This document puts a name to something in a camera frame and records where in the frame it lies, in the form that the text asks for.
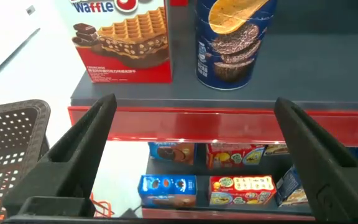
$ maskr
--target chocolate cookie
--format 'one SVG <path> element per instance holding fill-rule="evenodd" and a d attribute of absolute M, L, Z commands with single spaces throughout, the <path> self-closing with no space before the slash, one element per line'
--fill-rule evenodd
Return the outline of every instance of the chocolate cookie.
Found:
<path fill-rule="evenodd" d="M 219 35 L 212 42 L 212 46 L 220 54 L 233 54 L 249 47 L 258 37 L 258 33 L 257 25 L 245 23 L 231 34 Z"/>
<path fill-rule="evenodd" d="M 179 161 L 179 162 L 185 160 L 186 158 L 186 155 L 182 151 L 172 148 L 158 148 L 157 154 L 162 159 L 168 159 L 168 160 Z"/>
<path fill-rule="evenodd" d="M 175 160 L 175 152 L 173 151 L 173 149 L 158 148 L 157 149 L 157 154 L 162 159 Z"/>
<path fill-rule="evenodd" d="M 235 83 L 246 77 L 248 69 L 254 59 L 246 62 L 229 64 L 224 62 L 215 62 L 214 71 L 222 81 L 227 83 Z"/>
<path fill-rule="evenodd" d="M 222 55 L 221 58 L 226 63 L 241 63 L 245 62 L 249 57 L 253 56 L 253 54 L 258 51 L 261 41 L 256 40 L 249 47 L 244 50 L 241 50 L 234 54 Z"/>

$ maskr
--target shelf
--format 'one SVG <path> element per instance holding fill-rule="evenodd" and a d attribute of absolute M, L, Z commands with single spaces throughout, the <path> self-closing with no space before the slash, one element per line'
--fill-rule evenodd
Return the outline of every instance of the shelf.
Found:
<path fill-rule="evenodd" d="M 277 182 L 291 167 L 292 161 L 289 155 L 264 156 L 259 165 L 245 166 L 237 169 L 208 170 L 206 168 L 206 149 L 200 144 L 195 156 L 195 164 L 172 163 L 149 159 L 146 174 L 174 174 L 174 175 L 197 175 L 197 199 L 196 207 L 184 208 L 194 211 L 221 211 L 221 212 L 246 212 L 246 213 L 269 213 L 277 215 L 301 215 L 312 216 L 308 205 L 278 207 L 275 198 L 266 205 L 209 205 L 208 189 L 211 175 L 272 175 Z"/>
<path fill-rule="evenodd" d="M 171 85 L 92 84 L 84 74 L 71 97 L 72 122 L 115 93 L 110 140 L 282 142 L 272 112 L 282 96 L 345 145 L 358 146 L 358 1 L 279 1 L 253 78 L 234 91 L 197 80 L 192 7 L 169 9 Z"/>

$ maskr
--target waffle box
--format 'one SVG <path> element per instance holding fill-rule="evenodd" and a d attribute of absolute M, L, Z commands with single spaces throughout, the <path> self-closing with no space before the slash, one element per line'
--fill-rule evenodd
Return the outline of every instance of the waffle box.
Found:
<path fill-rule="evenodd" d="M 210 205 L 263 205 L 276 193 L 272 176 L 211 176 Z"/>
<path fill-rule="evenodd" d="M 149 142 L 150 157 L 166 161 L 193 165 L 196 151 L 195 143 Z"/>
<path fill-rule="evenodd" d="M 165 0 L 56 1 L 93 83 L 171 83 Z"/>
<path fill-rule="evenodd" d="M 265 145 L 256 144 L 209 143 L 206 147 L 209 169 L 257 165 L 265 150 Z"/>
<path fill-rule="evenodd" d="M 138 191 L 143 206 L 193 207 L 196 205 L 196 176 L 142 175 Z"/>

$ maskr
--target shopping basket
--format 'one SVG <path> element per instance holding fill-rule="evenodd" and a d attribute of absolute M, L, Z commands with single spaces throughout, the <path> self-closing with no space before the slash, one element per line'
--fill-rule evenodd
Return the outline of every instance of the shopping basket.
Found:
<path fill-rule="evenodd" d="M 41 100 L 0 105 L 0 222 L 6 217 L 3 196 L 49 149 L 49 115 L 49 105 Z"/>

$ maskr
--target cookie canister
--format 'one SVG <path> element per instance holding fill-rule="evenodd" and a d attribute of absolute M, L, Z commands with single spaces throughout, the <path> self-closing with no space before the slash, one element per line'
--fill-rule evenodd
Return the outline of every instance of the cookie canister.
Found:
<path fill-rule="evenodd" d="M 211 88 L 248 84 L 277 0 L 197 0 L 196 74 Z"/>

